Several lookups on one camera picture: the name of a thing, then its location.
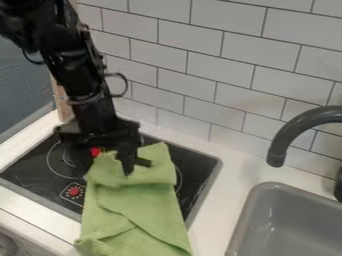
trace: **induction cooktop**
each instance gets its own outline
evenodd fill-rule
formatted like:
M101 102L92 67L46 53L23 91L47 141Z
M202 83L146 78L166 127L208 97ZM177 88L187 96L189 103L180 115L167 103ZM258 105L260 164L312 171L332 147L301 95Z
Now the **induction cooktop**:
M145 145L160 142L145 135L142 140ZM217 175L219 161L166 143L177 172L175 191L189 226L189 215L199 208L201 198ZM83 177L75 177L75 173L78 173L77 166L66 153L65 145L56 135L51 135L5 169L0 178L1 185L80 221L86 182Z

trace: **white tile wall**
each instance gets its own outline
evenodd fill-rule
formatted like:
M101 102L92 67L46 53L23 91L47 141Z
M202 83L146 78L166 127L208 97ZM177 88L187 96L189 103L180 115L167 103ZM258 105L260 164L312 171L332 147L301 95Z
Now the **white tile wall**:
M101 10L97 7L79 5L77 7L78 15L83 23L88 24L90 28L102 29Z
M91 32L91 36L100 52L129 58L128 38L95 30Z
M107 56L108 70L111 73L125 74L134 82L157 86L157 68L134 61Z
M192 4L192 24L250 35L261 34L265 8L215 0L195 0Z
M264 36L342 50L341 30L341 19L270 9L266 19Z
M137 101L173 112L183 112L184 96L182 95L138 83L132 83L132 87L132 98Z
M130 0L133 13L188 22L190 16L190 0Z
M217 125L212 126L210 141L260 157L266 156L267 150L271 144L271 141L269 140Z
M333 82L257 67L252 88L284 97L325 105Z
M297 72L342 81L342 53L304 46Z
M247 113L243 131L252 135L272 140L285 122ZM309 150L316 131L309 130L292 142L292 146Z
M335 179L342 162L306 150L290 147L287 151L285 164Z
M157 20L153 18L103 10L103 26L107 32L157 42Z
M341 0L315 0L314 13L342 17Z
M211 130L211 141L265 157L285 122L342 105L340 0L81 3L108 72L132 82L115 104L135 120L206 140ZM342 124L315 127L293 142L286 164L333 178L341 140Z
M113 102L116 111L123 117L157 124L157 108L124 98L115 99Z
M341 147L342 138L340 136L318 132L312 147L312 151L341 159Z
M225 33L222 56L292 71L296 64L299 45L253 36Z
M159 43L219 55L223 32L175 22L159 22Z
M317 107L319 106L314 104L309 104L296 100L287 100L281 120L286 122L290 121L292 118Z
M342 83L336 83L331 93L329 105L342 105Z
M78 3L90 4L120 11L127 11L127 0L78 0Z
M248 3L304 12L310 11L312 5L312 0L232 0L232 2Z
M158 125L207 140L210 124L158 109Z
M186 52L158 44L132 40L132 59L180 72L185 71Z
M241 130L244 119L244 112L218 106L213 103L192 99L187 97L185 100L185 112L187 116L201 119L206 122L218 124Z
M253 65L190 53L188 73L224 83L250 87Z
M159 88L214 101L216 83L174 71L159 69Z
M215 102L255 114L280 118L285 100L278 96L219 83Z

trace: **black robotic arm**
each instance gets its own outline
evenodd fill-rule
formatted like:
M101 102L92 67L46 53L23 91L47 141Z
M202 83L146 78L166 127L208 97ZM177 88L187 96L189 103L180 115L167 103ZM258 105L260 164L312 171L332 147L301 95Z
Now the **black robotic arm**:
M24 54L40 52L64 87L75 119L55 132L70 145L84 173L92 164L91 147L117 150L126 175L135 164L151 165L137 157L139 124L117 117L103 57L68 0L0 0L0 34Z

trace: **green cloth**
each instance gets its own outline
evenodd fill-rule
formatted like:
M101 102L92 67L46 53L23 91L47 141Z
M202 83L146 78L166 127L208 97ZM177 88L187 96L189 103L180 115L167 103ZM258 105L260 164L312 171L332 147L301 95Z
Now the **green cloth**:
M75 246L92 256L190 256L174 185L175 167L164 143L139 149L152 168L126 177L116 152L95 159L86 180L81 237Z

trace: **sink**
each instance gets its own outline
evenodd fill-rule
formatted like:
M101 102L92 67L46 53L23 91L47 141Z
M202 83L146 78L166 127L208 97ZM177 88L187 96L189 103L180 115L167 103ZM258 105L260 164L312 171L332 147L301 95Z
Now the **sink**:
M225 256L342 255L342 204L280 183L251 190Z

